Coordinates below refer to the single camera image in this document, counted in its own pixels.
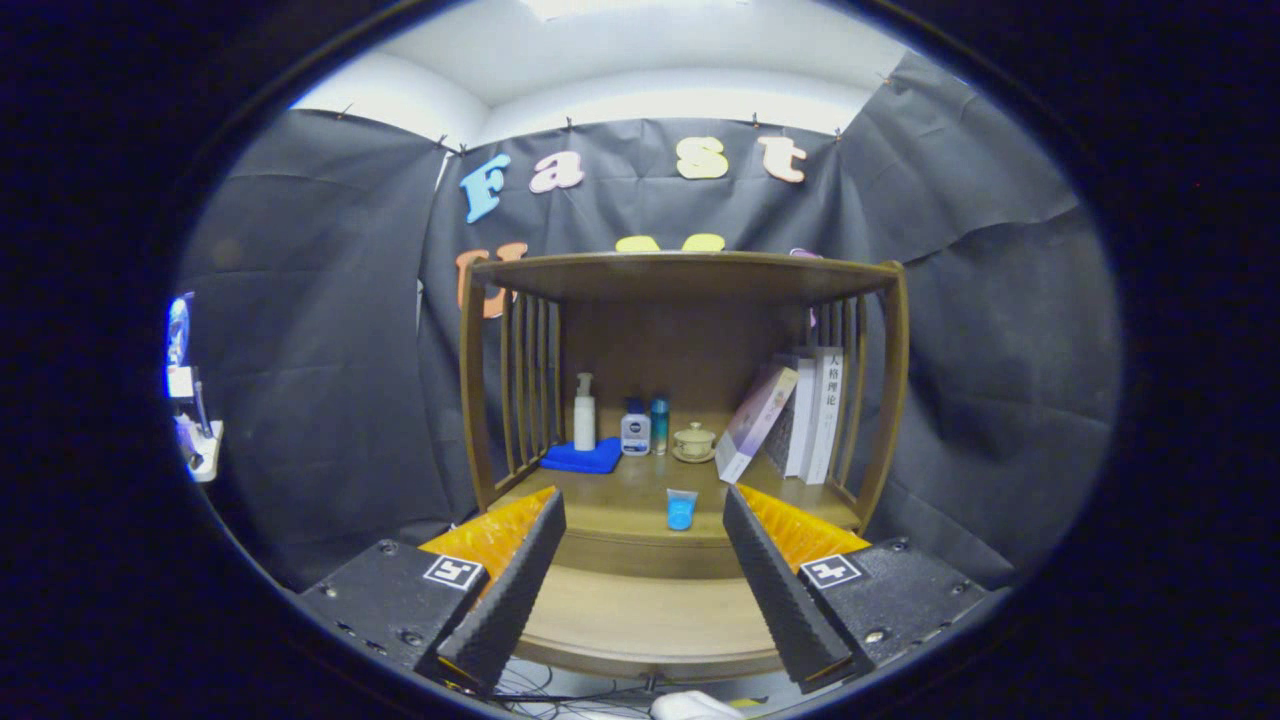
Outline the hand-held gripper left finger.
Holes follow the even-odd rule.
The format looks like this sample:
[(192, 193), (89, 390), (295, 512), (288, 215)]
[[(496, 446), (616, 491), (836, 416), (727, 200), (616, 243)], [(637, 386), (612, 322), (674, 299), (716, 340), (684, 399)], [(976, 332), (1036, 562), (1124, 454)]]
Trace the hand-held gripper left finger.
[(375, 659), (490, 693), (566, 527), (564, 497), (548, 487), (419, 546), (380, 539), (300, 601)]

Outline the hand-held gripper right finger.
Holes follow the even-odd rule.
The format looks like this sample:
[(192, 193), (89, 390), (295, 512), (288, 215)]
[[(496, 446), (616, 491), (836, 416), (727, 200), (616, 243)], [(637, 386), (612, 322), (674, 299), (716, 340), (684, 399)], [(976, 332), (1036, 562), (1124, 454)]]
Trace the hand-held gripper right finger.
[(920, 653), (991, 606), (988, 589), (914, 541), (870, 543), (758, 489), (728, 488), (723, 525), (805, 693)]

